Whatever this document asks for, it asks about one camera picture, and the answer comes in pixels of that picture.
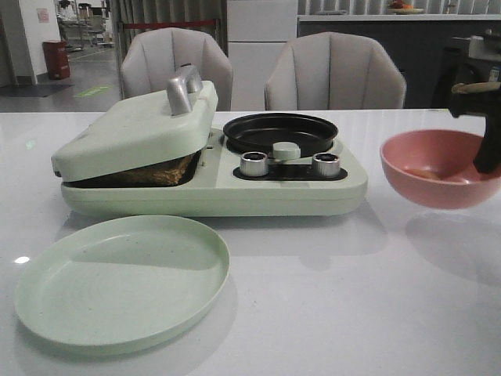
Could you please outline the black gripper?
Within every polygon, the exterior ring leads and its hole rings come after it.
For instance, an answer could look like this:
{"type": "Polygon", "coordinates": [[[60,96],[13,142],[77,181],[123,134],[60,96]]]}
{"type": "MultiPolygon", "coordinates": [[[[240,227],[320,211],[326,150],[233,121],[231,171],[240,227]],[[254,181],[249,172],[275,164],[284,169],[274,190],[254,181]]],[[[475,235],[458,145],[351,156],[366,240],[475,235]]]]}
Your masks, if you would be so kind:
{"type": "MultiPolygon", "coordinates": [[[[469,39],[467,54],[462,58],[452,82],[500,82],[500,31],[487,29],[469,39]]],[[[485,117],[485,132],[474,159],[480,173],[491,173],[500,165],[500,90],[479,94],[451,93],[449,111],[453,117],[475,115],[485,117]]]]}

